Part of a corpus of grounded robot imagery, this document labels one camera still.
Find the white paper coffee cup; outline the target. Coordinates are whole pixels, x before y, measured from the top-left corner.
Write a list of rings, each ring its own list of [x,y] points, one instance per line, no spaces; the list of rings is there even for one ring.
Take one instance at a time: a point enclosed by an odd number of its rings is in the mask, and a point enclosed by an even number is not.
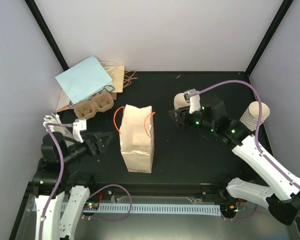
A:
[[[190,103],[186,101],[183,93],[178,93],[173,99],[173,105],[174,109],[178,110],[190,106]]]

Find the cream bear paper bag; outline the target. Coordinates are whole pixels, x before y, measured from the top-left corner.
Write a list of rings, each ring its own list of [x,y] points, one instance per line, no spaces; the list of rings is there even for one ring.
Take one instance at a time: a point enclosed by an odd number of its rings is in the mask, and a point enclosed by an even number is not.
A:
[[[155,151],[155,112],[151,106],[138,108],[127,104],[121,109],[121,125],[116,123],[118,111],[114,113],[113,123],[119,133],[120,153],[126,168],[129,172],[151,173]]]

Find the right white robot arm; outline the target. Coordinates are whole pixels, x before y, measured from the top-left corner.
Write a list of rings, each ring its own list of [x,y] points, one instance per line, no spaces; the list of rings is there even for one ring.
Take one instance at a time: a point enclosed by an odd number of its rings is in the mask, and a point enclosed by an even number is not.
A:
[[[200,97],[195,89],[174,97],[168,113],[179,128],[195,126],[210,131],[247,163],[266,183],[262,186],[236,177],[217,189],[224,202],[244,199],[268,209],[284,225],[300,215],[300,178],[288,171],[260,145],[242,122],[228,117],[224,102],[216,95]]]

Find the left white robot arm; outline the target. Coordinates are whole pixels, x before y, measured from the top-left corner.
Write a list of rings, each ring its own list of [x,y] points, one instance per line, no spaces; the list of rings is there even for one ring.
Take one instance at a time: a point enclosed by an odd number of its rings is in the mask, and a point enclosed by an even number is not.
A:
[[[70,182],[68,167],[83,157],[106,152],[113,132],[86,133],[87,121],[49,123],[42,139],[37,171],[32,178],[36,205],[37,240],[72,240],[86,200],[98,192],[95,179],[87,175]]]

